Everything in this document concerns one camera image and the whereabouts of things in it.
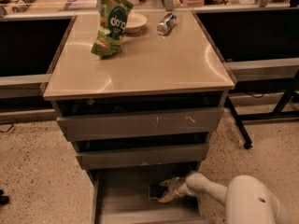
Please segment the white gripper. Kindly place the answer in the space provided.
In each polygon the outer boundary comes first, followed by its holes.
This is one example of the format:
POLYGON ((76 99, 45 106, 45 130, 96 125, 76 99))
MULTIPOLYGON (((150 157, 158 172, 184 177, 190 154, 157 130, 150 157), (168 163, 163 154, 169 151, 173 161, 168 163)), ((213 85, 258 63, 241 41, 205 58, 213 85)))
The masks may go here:
POLYGON ((184 197, 188 194, 188 186, 185 177, 173 177, 166 179, 159 184, 161 187, 169 187, 169 192, 166 191, 161 198, 158 199, 159 203, 169 203, 174 198, 184 197))

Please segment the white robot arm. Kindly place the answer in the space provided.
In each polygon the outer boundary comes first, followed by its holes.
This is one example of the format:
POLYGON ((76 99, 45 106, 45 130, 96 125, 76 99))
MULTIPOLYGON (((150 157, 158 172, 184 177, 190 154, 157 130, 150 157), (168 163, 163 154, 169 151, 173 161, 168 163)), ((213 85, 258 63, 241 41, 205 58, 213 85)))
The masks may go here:
POLYGON ((158 198, 160 203, 184 196, 198 197, 204 192, 225 207, 226 224, 292 224, 285 205, 253 176, 239 175, 223 186, 192 171, 185 177, 166 179, 158 187, 165 188, 158 198))

